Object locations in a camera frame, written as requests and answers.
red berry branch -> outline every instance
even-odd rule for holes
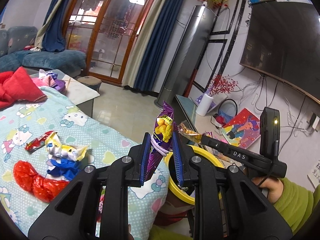
[[[209,96],[212,97],[220,93],[230,94],[230,92],[235,89],[235,87],[238,85],[238,82],[232,78],[229,78],[228,76],[223,77],[221,75],[216,75],[216,77],[211,80],[208,87],[210,90]]]

red blanket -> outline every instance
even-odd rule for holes
[[[41,102],[47,96],[33,83],[23,67],[16,72],[0,73],[0,109],[11,106],[15,101]]]

wall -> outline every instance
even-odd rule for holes
[[[183,4],[181,6],[179,15],[177,17],[177,20],[179,22],[181,22],[182,24],[186,24],[188,22],[188,19],[191,15],[191,12],[194,8],[195,5],[199,5],[202,4],[200,1],[198,0],[184,0]],[[173,56],[175,54],[175,51],[178,47],[178,44],[180,42],[180,39],[182,37],[183,31],[185,26],[182,25],[181,23],[179,23],[178,21],[176,21],[175,26],[173,28],[169,43],[168,43],[168,47],[167,50],[164,54],[164,58],[161,62],[160,68],[159,68],[159,72],[155,81],[155,84],[153,86],[153,91],[154,92],[160,92],[160,89],[163,85],[165,76],[168,72],[168,69],[170,67],[171,61],[173,59]]]
[[[305,2],[311,3],[310,0],[279,0],[283,2]],[[244,0],[243,7],[242,0],[228,0],[228,5],[231,11],[229,18],[229,27],[227,28],[228,22],[228,10],[225,10],[219,15],[217,22],[214,27],[214,35],[210,36],[210,41],[208,43],[206,53],[203,56],[199,70],[197,72],[195,82],[192,86],[189,97],[195,100],[199,95],[205,90],[212,70],[218,73],[220,68],[224,68],[223,75],[238,75],[234,77],[235,80],[239,82],[239,87],[243,88],[247,84],[257,82],[260,78],[260,74],[251,69],[244,68],[239,65],[244,44],[247,37],[248,26],[250,24],[250,0]],[[222,57],[219,57],[223,43],[225,42],[225,48],[223,50]],[[281,126],[288,126],[287,112],[289,111],[288,103],[285,97],[290,102],[292,115],[297,117],[301,104],[304,99],[304,95],[297,92],[293,88],[279,82],[276,93],[273,98],[275,91],[275,86],[277,81],[267,77],[267,91],[265,90],[265,85],[261,92],[259,101],[257,102],[257,108],[263,109],[266,105],[266,97],[268,99],[268,104],[270,107],[278,109],[280,111],[280,122]],[[259,86],[250,86],[245,89],[244,95],[242,92],[233,92],[230,97],[233,98],[239,106],[239,109],[246,107],[256,116],[260,116],[261,111],[255,108],[255,101],[260,93],[261,84]],[[315,112],[317,115],[320,114],[320,107],[314,101],[309,98],[305,99],[303,104],[299,121],[302,123],[300,127],[307,127],[306,118],[310,111]],[[280,147],[284,144],[286,139],[289,137],[292,128],[283,127],[281,128],[280,135]],[[299,185],[306,187],[307,189],[314,190],[312,184],[307,178],[307,174],[312,169],[313,165],[319,159],[319,149],[320,149],[320,134],[313,132],[308,134],[301,130],[296,130],[288,142],[283,147],[279,159],[288,165],[287,177],[296,182]],[[257,140],[249,150],[253,152],[259,152],[260,140]]]
[[[13,26],[42,27],[51,0],[9,0],[3,17],[5,29]]]

bed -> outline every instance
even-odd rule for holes
[[[110,165],[128,154],[134,141],[82,113],[72,102],[53,88],[41,87],[48,99],[41,104],[18,102],[0,111],[0,202],[17,227],[27,235],[36,218],[48,205],[22,190],[15,182],[12,169],[19,160],[30,162],[36,171],[50,179],[52,169],[45,147],[30,154],[25,144],[49,130],[55,130],[61,143],[88,145],[82,167]],[[128,220],[135,240],[147,240],[157,211],[165,201],[169,170],[164,161],[142,188],[128,189]],[[96,235],[100,225],[97,223]]]

painting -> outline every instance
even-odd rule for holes
[[[260,136],[260,120],[244,108],[221,132],[229,144],[247,149]]]

